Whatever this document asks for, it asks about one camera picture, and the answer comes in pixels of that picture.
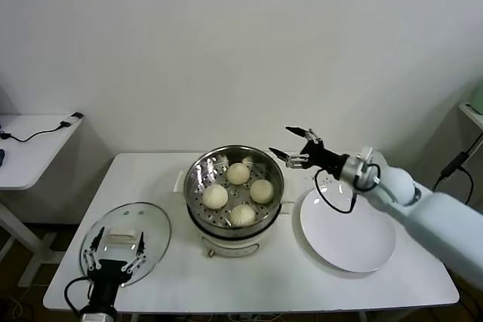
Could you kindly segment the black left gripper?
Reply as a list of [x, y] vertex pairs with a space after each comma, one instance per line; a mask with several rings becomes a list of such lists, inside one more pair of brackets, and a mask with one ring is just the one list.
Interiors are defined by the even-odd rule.
[[93, 305], [114, 306], [119, 287], [131, 279], [131, 274], [146, 262], [144, 233], [140, 235], [134, 258], [126, 261], [114, 259], [97, 260], [97, 250], [103, 238], [102, 227], [92, 239], [89, 247], [82, 248], [82, 260], [88, 270], [88, 278], [93, 283], [89, 302]]

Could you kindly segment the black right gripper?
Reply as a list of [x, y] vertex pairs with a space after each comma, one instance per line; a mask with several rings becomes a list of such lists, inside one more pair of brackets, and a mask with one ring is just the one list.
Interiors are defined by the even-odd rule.
[[301, 150], [302, 155], [289, 155], [286, 152], [269, 147], [269, 151], [279, 160], [283, 161], [286, 167], [319, 167], [323, 171], [332, 175], [333, 178], [340, 178], [343, 167], [348, 159], [347, 154], [337, 154], [326, 149], [323, 140], [313, 131], [313, 129], [305, 130], [301, 127], [292, 126], [286, 126], [285, 129], [308, 141]]

